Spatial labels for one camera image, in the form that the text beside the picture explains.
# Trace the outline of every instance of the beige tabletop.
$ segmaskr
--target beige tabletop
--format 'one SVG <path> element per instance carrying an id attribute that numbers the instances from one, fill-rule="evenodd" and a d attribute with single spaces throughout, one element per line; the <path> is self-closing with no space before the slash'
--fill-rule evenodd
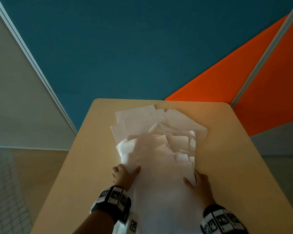
<path id="1" fill-rule="evenodd" d="M 215 200 L 250 233 L 293 234 L 293 209 L 228 104 L 103 98 L 92 103 L 31 234 L 72 233 L 82 223 L 120 163 L 110 129 L 114 112 L 149 104 L 176 109 L 208 128 L 195 167 L 209 176 Z"/>

